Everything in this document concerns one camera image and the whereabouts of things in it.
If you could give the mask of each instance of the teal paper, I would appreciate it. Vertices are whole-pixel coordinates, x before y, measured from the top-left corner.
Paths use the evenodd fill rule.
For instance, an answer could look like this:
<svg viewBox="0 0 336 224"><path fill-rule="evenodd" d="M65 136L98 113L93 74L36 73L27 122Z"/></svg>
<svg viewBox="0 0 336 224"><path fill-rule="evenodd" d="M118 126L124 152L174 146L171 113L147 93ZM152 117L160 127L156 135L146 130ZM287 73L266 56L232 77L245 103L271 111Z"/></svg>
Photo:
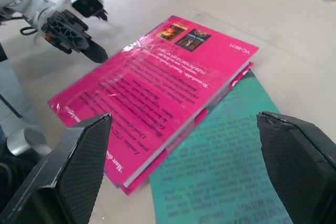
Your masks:
<svg viewBox="0 0 336 224"><path fill-rule="evenodd" d="M156 224L292 224L267 175L260 111L278 112L249 72L151 175Z"/></svg>

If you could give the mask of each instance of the book cover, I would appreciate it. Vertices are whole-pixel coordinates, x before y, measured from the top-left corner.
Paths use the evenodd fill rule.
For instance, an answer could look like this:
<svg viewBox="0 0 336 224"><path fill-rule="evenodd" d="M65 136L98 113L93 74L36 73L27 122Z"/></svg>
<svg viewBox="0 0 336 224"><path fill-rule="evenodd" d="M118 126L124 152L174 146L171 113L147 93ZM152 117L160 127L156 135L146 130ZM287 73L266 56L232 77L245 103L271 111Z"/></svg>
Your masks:
<svg viewBox="0 0 336 224"><path fill-rule="evenodd" d="M278 112L250 71L150 176L156 223L292 224L262 157L263 110Z"/></svg>
<svg viewBox="0 0 336 224"><path fill-rule="evenodd" d="M105 172L116 186L129 188L228 90L257 49L173 16L52 98L49 105L66 126L112 114Z"/></svg>

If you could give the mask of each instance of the table surface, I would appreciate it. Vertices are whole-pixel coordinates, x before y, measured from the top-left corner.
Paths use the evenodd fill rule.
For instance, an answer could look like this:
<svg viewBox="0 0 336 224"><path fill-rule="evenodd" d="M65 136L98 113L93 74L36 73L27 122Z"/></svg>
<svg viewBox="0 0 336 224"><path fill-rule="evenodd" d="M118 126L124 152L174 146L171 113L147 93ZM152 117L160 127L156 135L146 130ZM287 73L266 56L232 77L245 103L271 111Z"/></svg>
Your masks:
<svg viewBox="0 0 336 224"><path fill-rule="evenodd" d="M109 22L85 19L89 34L115 54L171 15L260 47L253 71L283 114L319 126L336 141L332 70L336 3L322 0L105 0ZM47 101L97 64L63 54L37 36L21 36L24 21L1 27L0 41L51 146L64 130ZM127 197L104 178L90 223L155 223L147 181Z"/></svg>

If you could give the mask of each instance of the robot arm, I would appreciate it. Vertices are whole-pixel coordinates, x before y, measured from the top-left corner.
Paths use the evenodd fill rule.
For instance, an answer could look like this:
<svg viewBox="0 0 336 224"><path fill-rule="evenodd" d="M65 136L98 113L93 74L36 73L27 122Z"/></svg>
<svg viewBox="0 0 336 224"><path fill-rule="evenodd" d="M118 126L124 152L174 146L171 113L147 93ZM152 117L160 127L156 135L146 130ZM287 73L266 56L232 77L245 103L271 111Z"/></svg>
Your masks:
<svg viewBox="0 0 336 224"><path fill-rule="evenodd" d="M97 63L107 60L106 51L91 40L86 33L88 26L81 21L91 16L107 21L103 0L0 0L0 16L10 19L15 12L63 52L82 52Z"/></svg>

